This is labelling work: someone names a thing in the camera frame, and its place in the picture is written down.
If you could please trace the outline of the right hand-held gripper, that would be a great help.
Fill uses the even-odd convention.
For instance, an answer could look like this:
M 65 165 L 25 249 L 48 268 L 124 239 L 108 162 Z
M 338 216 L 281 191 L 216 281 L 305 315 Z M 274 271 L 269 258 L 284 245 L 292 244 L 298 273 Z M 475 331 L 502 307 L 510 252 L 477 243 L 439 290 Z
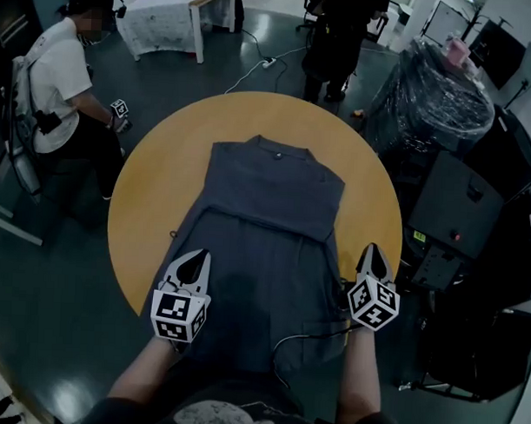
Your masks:
M 356 274 L 362 275 L 347 293 L 351 317 L 363 327 L 379 331 L 397 317 L 400 296 L 387 285 L 395 279 L 387 256 L 376 243 L 370 243 L 356 265 Z

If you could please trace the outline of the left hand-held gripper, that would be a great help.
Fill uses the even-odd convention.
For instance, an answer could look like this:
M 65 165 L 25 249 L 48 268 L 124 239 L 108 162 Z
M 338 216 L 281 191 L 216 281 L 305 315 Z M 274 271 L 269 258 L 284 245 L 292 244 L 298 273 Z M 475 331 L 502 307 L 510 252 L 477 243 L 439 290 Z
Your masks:
M 210 252 L 200 248 L 169 264 L 152 296 L 150 319 L 158 338 L 182 343 L 196 338 L 211 303 L 206 295 L 210 262 Z

